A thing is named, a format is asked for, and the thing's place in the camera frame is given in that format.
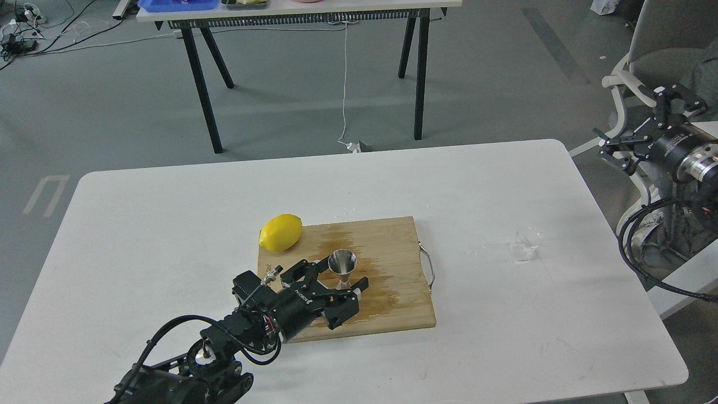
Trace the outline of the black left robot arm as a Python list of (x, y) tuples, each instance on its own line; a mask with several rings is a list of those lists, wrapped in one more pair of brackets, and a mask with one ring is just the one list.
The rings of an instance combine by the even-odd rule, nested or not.
[[(330, 329), (340, 327), (359, 312), (361, 292), (369, 279), (343, 289), (329, 289), (318, 279), (329, 260), (305, 259), (289, 269), (281, 266), (259, 278), (252, 271), (239, 274), (232, 292), (238, 307), (222, 320), (181, 315), (159, 328), (131, 370), (116, 384), (112, 403), (235, 403), (253, 386), (236, 356), (254, 365), (276, 360), (284, 343), (322, 318)], [(156, 365), (146, 359), (173, 328), (190, 320), (208, 324), (197, 342), (184, 353)]]

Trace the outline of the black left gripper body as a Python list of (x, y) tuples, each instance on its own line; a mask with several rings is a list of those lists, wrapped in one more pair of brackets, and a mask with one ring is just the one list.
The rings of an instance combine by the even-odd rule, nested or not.
[(279, 326), (285, 342), (309, 327), (318, 317), (323, 317), (326, 327), (333, 330), (338, 325), (329, 319), (325, 310), (333, 307), (335, 289), (325, 287), (319, 281), (295, 282), (277, 294), (273, 305), (273, 317)]

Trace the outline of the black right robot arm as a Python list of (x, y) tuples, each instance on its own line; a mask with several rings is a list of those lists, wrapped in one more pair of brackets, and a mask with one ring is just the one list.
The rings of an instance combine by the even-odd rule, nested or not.
[(690, 118), (705, 101), (682, 84), (655, 90), (653, 115), (635, 130), (614, 137), (600, 130), (600, 158), (628, 176), (646, 168), (657, 195), (638, 204), (618, 227), (620, 254), (644, 281), (680, 296), (716, 302), (709, 292), (690, 291), (659, 279), (648, 269), (647, 253), (688, 261), (716, 241), (716, 136)]

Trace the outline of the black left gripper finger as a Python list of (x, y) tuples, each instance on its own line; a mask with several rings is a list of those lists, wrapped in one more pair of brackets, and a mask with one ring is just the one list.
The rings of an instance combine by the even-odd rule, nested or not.
[(307, 261), (307, 259), (302, 259), (280, 274), (280, 283), (282, 284), (280, 291), (285, 291), (295, 284), (307, 287), (310, 291), (328, 291), (328, 288), (317, 279), (318, 274), (323, 273), (327, 269), (328, 258), (311, 262)]
[(368, 286), (369, 279), (364, 277), (345, 289), (334, 291), (323, 310), (323, 319), (330, 330), (340, 327), (359, 312), (361, 292)]

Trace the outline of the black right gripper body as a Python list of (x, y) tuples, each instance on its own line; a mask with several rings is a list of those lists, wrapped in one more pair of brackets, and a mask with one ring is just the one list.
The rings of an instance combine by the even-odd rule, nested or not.
[(674, 182), (716, 181), (717, 140), (688, 123), (671, 126), (649, 147), (648, 162)]

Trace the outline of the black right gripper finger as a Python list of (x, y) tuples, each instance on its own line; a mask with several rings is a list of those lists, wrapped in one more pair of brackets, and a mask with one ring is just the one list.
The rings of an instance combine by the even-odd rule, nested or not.
[(700, 115), (707, 108), (707, 102), (682, 84), (672, 84), (659, 92), (649, 92), (644, 85), (634, 90), (648, 102), (655, 102), (653, 117), (648, 118), (636, 130), (621, 135), (621, 141), (656, 141), (669, 130), (688, 122), (689, 117)]
[(628, 130), (622, 135), (609, 138), (607, 133), (594, 128), (603, 144), (600, 146), (600, 158), (609, 166), (624, 172), (627, 176), (633, 176), (638, 169), (639, 163), (646, 160), (646, 153), (635, 154), (638, 145), (651, 145), (650, 135), (641, 135), (636, 131)]

